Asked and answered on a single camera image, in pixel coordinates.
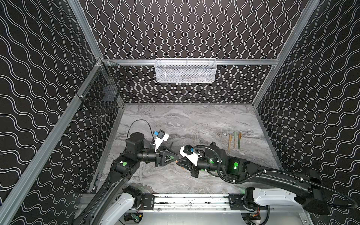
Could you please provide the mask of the green capped pen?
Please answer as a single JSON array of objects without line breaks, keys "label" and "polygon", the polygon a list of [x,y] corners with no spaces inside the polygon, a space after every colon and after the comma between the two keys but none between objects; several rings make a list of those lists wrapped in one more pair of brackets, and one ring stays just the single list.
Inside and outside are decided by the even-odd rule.
[{"label": "green capped pen", "polygon": [[241,139],[242,139],[242,133],[238,133],[238,142],[237,142],[237,149],[239,150],[241,147]]}]

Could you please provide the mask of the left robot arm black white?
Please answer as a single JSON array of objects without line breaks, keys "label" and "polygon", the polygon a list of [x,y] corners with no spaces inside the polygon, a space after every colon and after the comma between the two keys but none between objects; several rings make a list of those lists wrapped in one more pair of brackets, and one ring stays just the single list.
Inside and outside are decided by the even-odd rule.
[{"label": "left robot arm black white", "polygon": [[169,139],[165,131],[154,133],[147,141],[143,133],[136,132],[126,139],[124,152],[112,163],[110,172],[100,190],[86,208],[74,219],[74,225],[115,225],[130,210],[144,206],[142,193],[133,186],[125,186],[140,167],[141,162],[164,167],[176,160],[178,155],[163,146]]}]

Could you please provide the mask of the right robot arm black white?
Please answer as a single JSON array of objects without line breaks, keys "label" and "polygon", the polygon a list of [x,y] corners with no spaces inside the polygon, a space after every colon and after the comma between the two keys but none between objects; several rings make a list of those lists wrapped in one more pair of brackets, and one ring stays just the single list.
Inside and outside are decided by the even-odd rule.
[{"label": "right robot arm black white", "polygon": [[358,203],[347,194],[338,192],[322,184],[317,172],[308,174],[291,173],[258,165],[246,159],[229,156],[215,142],[206,145],[186,145],[181,147],[176,164],[197,178],[200,170],[216,172],[218,177],[229,184],[240,185],[247,182],[260,183],[284,190],[295,196],[292,200],[304,210],[328,215],[330,208],[355,209]]}]

